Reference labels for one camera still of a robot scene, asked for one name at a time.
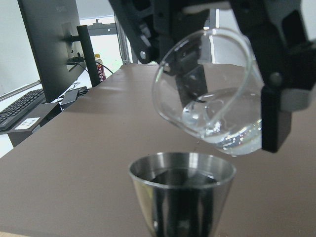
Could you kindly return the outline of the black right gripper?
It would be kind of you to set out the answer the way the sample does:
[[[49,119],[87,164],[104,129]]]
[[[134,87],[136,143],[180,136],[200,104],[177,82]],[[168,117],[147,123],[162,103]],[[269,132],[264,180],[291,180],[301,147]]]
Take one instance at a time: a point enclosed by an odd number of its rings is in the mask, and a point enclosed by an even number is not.
[[[268,25],[286,47],[308,42],[300,0],[112,0],[110,5],[138,60],[160,63],[182,38],[201,30],[211,9],[232,10],[238,28],[247,37]],[[182,106],[204,101],[208,92],[200,45],[174,51],[172,74]]]

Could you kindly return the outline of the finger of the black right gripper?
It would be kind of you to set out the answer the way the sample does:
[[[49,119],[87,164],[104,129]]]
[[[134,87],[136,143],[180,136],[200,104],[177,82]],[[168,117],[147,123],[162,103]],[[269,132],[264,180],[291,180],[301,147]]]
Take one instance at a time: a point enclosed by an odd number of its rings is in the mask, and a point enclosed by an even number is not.
[[[308,38],[300,7],[233,7],[263,80],[261,147],[276,153],[291,131],[292,113],[316,92],[316,42]]]

